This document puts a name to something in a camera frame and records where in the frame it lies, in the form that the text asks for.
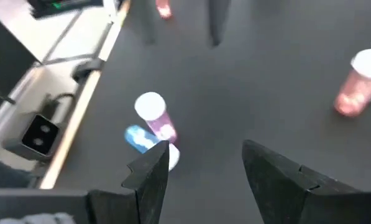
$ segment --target white cup lid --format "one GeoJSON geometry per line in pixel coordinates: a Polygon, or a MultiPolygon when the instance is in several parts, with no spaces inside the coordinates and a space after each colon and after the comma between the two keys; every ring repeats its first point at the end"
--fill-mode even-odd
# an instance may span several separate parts
{"type": "Polygon", "coordinates": [[[371,78],[371,49],[357,53],[351,65],[362,76],[371,78]]]}
{"type": "Polygon", "coordinates": [[[170,171],[177,165],[178,160],[180,160],[180,151],[173,144],[168,146],[168,150],[170,153],[168,170],[170,171]]]}
{"type": "Polygon", "coordinates": [[[166,103],[158,93],[148,92],[136,99],[134,109],[142,119],[154,121],[164,114],[166,103]]]}

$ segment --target blue label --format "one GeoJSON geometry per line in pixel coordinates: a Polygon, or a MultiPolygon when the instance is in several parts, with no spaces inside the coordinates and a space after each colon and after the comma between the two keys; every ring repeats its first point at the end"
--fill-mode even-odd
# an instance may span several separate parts
{"type": "Polygon", "coordinates": [[[156,136],[138,125],[128,127],[124,133],[124,138],[141,153],[145,153],[160,142],[156,136]]]}

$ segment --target table surface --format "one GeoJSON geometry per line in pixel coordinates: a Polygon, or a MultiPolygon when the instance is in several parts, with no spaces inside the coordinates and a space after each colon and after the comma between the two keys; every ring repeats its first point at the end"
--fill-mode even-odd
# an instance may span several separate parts
{"type": "Polygon", "coordinates": [[[115,190],[139,154],[124,140],[146,127],[135,99],[160,93],[179,134],[160,223],[262,223],[246,180],[252,139],[357,189],[371,190],[371,106],[356,119],[332,108],[350,59],[371,43],[371,0],[239,0],[223,43],[208,45],[206,3],[173,1],[144,44],[130,9],[57,188],[115,190]]]}

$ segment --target pink can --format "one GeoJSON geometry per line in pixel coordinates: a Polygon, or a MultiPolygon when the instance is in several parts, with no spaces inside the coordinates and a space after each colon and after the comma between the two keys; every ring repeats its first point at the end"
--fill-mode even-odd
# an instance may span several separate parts
{"type": "Polygon", "coordinates": [[[334,103],[345,116],[357,116],[371,100],[371,49],[359,52],[351,61],[352,70],[334,103]]]}
{"type": "Polygon", "coordinates": [[[158,93],[148,92],[139,96],[134,108],[160,140],[169,140],[170,143],[177,140],[174,125],[166,111],[165,100],[158,93]]]}

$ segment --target black cable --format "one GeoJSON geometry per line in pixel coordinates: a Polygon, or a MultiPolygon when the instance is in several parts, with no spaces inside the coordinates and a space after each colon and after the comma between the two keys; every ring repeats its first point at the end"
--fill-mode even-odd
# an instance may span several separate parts
{"type": "Polygon", "coordinates": [[[53,116],[55,115],[57,108],[60,106],[59,100],[63,98],[71,98],[71,106],[67,112],[67,113],[71,113],[72,107],[74,107],[74,104],[76,103],[75,95],[72,93],[61,93],[55,96],[53,99],[48,100],[47,103],[40,110],[40,114],[44,116],[46,119],[51,120],[53,116]]]}
{"type": "Polygon", "coordinates": [[[75,95],[73,93],[61,93],[61,94],[58,94],[53,100],[52,102],[55,102],[57,100],[60,100],[62,98],[66,98],[66,97],[70,97],[72,98],[72,101],[75,100],[75,95]]]}

